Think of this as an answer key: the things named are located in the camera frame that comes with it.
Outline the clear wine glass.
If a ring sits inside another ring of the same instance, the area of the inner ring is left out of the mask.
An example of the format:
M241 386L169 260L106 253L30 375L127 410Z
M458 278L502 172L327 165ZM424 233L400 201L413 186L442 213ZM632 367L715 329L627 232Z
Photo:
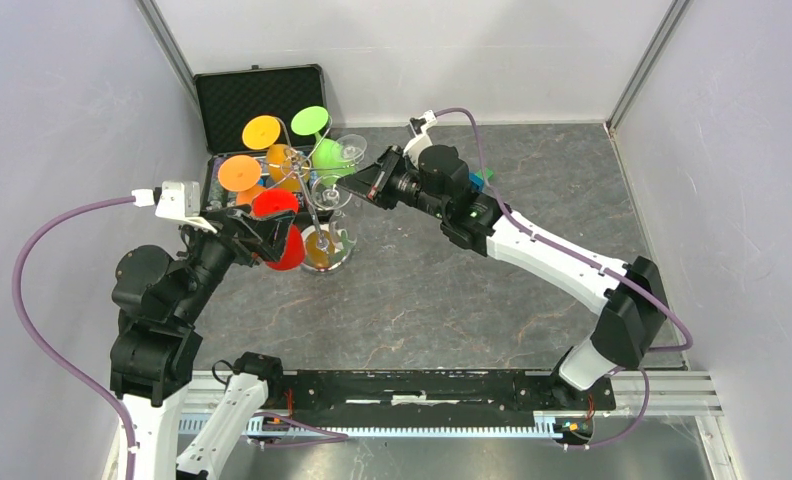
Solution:
M334 172L340 176L355 173L363 163L367 146L367 140L361 135L347 134L340 137L332 148Z
M337 186L339 178L336 174L321 175L311 185L316 219L321 226L328 226L332 231L352 227L348 214L352 194Z

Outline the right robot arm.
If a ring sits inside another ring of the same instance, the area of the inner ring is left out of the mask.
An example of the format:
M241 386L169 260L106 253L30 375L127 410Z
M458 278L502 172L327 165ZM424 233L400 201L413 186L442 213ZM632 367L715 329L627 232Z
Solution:
M456 246L519 267L565 291L598 317L588 339L572 348L549 382L563 408L584 401L590 387L618 368L636 370L666 320L656 264L639 256L613 259L579 247L529 222L478 191L456 148L431 146L416 163L397 147L338 186L382 209L404 204L440 220Z

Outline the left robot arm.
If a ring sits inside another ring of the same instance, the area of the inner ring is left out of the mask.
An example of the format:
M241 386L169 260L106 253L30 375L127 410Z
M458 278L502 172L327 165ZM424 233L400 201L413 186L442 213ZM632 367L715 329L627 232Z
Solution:
M173 429L202 343L195 323L232 265L281 259L295 217L292 209L257 217L249 206L202 212L178 220L185 248L176 255L143 245L119 261L110 389L135 442L122 447L133 463L122 478L176 478Z

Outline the red plastic wine glass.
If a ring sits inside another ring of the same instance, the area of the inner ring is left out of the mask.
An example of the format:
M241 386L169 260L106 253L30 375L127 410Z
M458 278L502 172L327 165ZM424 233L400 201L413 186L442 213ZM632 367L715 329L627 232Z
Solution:
M299 201L294 193L284 189L269 189L260 193L252 202L253 214L267 218L278 214L277 239L283 242L283 252L276 261L266 265L276 271L288 271L299 267L306 256L304 242L294 215L299 212Z

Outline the green plastic wine glass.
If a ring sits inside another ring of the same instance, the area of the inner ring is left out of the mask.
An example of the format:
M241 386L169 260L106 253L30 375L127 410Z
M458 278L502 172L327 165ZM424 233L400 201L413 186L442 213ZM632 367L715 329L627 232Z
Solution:
M324 131L330 125L331 117L325 107L308 106L293 116L290 126L298 136L314 137L309 158L316 179L325 187L334 186L339 178L355 172L354 162L343 158L341 145L325 136Z

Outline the chrome wine glass rack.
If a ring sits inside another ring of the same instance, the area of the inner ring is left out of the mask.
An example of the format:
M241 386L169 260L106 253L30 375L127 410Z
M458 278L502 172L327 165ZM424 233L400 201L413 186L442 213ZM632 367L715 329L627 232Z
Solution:
M301 268L321 275L344 267L357 243L357 228L347 213L353 195L337 181L359 169L367 149L366 139L356 134L329 138L331 125L323 107L300 110L290 120L289 131L311 136L312 146L305 150L276 143L269 147L266 160L273 184L301 197L305 251Z

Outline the yellow-orange plastic wine glass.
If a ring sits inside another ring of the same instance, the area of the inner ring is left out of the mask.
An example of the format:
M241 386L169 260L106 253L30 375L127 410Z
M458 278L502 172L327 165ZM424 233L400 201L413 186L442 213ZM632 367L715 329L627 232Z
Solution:
M265 163L274 186L291 192L301 192L310 177L310 162L299 150L279 143L284 124L270 115L260 115L243 128L242 140L253 151L265 152Z

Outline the orange plastic wine glass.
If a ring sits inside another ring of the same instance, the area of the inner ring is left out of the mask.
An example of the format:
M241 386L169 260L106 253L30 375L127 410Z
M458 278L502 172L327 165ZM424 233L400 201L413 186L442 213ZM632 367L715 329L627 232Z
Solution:
M218 171L221 187L236 194L236 205L251 205L257 196L266 191L261 179L262 166L255 157L249 155L228 157Z

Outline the blue toy brick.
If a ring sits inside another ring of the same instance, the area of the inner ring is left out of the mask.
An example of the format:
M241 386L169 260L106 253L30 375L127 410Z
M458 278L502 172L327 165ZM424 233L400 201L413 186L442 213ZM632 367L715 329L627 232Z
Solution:
M478 178L478 177L472 178L471 179L471 184L472 184L473 189L477 193L483 193L485 191L486 182L482 178Z

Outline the green toy brick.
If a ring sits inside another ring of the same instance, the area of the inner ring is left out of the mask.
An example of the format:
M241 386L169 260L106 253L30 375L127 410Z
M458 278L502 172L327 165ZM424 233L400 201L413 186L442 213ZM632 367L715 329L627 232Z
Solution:
M470 179L473 183L477 185L484 185L488 180L490 180L494 175L494 172L489 168L482 168L480 170L474 171L470 173Z

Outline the black foam-lined case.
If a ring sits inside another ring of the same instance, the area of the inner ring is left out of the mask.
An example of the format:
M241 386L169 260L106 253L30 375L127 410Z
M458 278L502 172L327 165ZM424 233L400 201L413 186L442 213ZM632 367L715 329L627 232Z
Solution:
M224 160L243 154L263 163L270 138L306 154L317 143L315 135L291 129L298 112L326 106L324 73L317 64L202 73L194 86L211 155L202 187L208 210L234 204L235 193L218 180Z

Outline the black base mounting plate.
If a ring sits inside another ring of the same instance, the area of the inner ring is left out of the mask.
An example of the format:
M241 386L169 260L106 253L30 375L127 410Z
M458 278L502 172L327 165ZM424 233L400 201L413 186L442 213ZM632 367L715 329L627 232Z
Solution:
M611 381L579 392L548 371L298 370L264 405L317 427L526 427L534 413L612 412Z

